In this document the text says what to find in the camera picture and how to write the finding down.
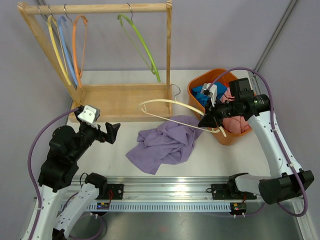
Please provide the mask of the pink t shirt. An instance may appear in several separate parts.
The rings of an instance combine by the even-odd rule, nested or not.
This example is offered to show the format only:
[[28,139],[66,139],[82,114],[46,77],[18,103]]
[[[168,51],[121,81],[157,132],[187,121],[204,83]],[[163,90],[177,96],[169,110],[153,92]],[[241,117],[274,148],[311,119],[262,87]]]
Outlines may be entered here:
[[[225,101],[231,101],[233,97],[230,92],[230,88],[228,87],[225,93],[221,96],[220,101],[224,103]],[[222,125],[224,129],[233,134],[243,134],[246,131],[251,130],[251,127],[247,121],[245,121],[242,116],[234,116],[231,118],[225,118],[222,121]]]

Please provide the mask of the purple t shirt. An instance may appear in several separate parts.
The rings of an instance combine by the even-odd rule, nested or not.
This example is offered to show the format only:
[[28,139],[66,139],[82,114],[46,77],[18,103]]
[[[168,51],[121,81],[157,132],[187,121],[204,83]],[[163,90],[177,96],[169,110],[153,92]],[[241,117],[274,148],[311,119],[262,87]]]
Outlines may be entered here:
[[178,165],[190,157],[202,130],[194,116],[177,115],[156,128],[141,130],[126,157],[139,170],[155,175],[162,164]]

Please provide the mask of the green hanger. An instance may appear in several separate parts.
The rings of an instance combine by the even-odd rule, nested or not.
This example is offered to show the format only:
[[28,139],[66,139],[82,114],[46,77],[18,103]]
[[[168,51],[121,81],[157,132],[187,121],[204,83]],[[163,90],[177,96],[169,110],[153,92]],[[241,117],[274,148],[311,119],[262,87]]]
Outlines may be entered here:
[[[141,35],[140,31],[138,30],[138,28],[134,24],[132,6],[128,2],[126,3],[126,5],[129,8],[130,17],[128,17],[127,15],[125,15],[123,13],[119,13],[117,15],[117,20],[118,20],[122,30],[124,31],[125,35],[128,37],[129,41],[132,43],[132,45],[135,48],[135,50],[140,55],[140,57],[143,60],[143,62],[146,64],[146,66],[149,69],[149,71],[155,76],[156,81],[158,83],[160,83],[161,82],[161,77],[160,77],[159,70],[158,70],[158,67],[156,65],[156,62],[155,62],[155,60],[153,58],[153,55],[152,55],[151,51],[149,50],[149,47],[146,44],[145,39],[143,38],[143,36]],[[133,38],[130,36],[129,32],[125,28],[124,20],[132,28],[133,32],[135,33],[137,39],[140,42],[140,45],[142,46],[143,50],[145,51],[145,55],[147,56],[147,58],[145,58],[145,55],[141,52],[140,48],[138,47],[136,42],[133,40]]]

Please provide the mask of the light blue hanger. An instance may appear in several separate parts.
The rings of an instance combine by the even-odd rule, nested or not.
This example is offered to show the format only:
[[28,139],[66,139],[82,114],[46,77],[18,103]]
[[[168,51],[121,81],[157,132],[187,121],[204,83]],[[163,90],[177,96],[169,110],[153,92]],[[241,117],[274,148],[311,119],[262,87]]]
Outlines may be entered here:
[[[58,20],[53,16],[50,5],[48,5],[49,9],[49,17],[47,18],[47,27],[49,31],[50,41],[53,46],[53,50],[58,60],[59,66],[62,70],[62,73],[68,83],[69,86],[77,87],[78,80],[76,78],[76,73],[73,65],[73,53],[71,50],[72,47],[72,31],[71,27],[73,25],[72,19],[67,15],[66,4],[63,6],[64,16],[60,16]],[[57,38],[60,44],[61,53],[58,50],[58,45],[56,42],[56,38],[54,35],[53,26],[57,31]]]

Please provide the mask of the yellow hanger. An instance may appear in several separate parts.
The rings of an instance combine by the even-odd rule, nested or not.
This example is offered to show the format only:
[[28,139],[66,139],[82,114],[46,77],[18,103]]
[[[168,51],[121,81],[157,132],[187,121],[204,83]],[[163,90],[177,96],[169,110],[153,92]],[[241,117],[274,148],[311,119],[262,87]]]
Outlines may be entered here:
[[58,21],[52,14],[50,14],[47,18],[46,24],[49,32],[50,41],[51,41],[56,59],[58,61],[59,67],[62,71],[62,74],[67,84],[71,86],[72,83],[70,81],[68,70],[67,70],[66,57],[65,57],[64,48],[62,46],[62,39],[59,32]]

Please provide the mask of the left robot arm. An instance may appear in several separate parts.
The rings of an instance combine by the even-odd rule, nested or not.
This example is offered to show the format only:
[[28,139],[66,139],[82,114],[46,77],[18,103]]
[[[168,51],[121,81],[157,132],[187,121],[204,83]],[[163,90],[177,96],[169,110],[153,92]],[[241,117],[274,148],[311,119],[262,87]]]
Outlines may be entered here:
[[105,123],[106,132],[82,122],[79,131],[64,125],[57,128],[49,142],[46,161],[40,168],[36,187],[37,201],[24,240],[65,240],[70,231],[95,199],[112,198],[108,179],[90,173],[84,180],[75,199],[59,211],[64,195],[78,171],[78,160],[94,141],[113,144],[120,123]]

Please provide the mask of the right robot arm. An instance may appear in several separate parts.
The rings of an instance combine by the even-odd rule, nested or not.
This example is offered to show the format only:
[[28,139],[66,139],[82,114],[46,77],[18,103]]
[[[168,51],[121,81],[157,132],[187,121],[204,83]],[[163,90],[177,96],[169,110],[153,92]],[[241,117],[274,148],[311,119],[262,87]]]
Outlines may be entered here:
[[270,177],[238,173],[228,178],[227,193],[239,198],[243,193],[259,195],[269,205],[305,197],[306,189],[314,181],[311,170],[303,170],[292,156],[280,130],[276,129],[276,117],[271,100],[265,94],[255,95],[249,80],[241,78],[229,83],[232,101],[217,102],[205,106],[199,127],[217,128],[223,119],[243,117],[254,131],[266,157]]

